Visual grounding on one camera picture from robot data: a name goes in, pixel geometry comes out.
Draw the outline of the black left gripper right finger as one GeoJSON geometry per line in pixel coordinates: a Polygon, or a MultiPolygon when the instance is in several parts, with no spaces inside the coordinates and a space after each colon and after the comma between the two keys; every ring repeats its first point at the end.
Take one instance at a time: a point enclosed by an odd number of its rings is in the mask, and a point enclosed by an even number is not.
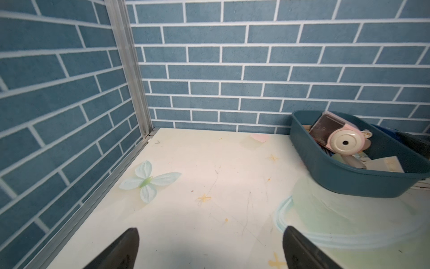
{"type": "Polygon", "coordinates": [[[289,269],[342,269],[293,226],[284,231],[282,245],[289,269]]]}

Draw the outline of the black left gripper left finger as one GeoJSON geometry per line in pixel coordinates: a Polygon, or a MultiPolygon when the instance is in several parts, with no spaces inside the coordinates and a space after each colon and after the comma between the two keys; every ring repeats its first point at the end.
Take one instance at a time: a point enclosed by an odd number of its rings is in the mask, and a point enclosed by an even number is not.
{"type": "Polygon", "coordinates": [[[129,228],[84,269],[133,269],[139,243],[138,229],[129,228]]]}

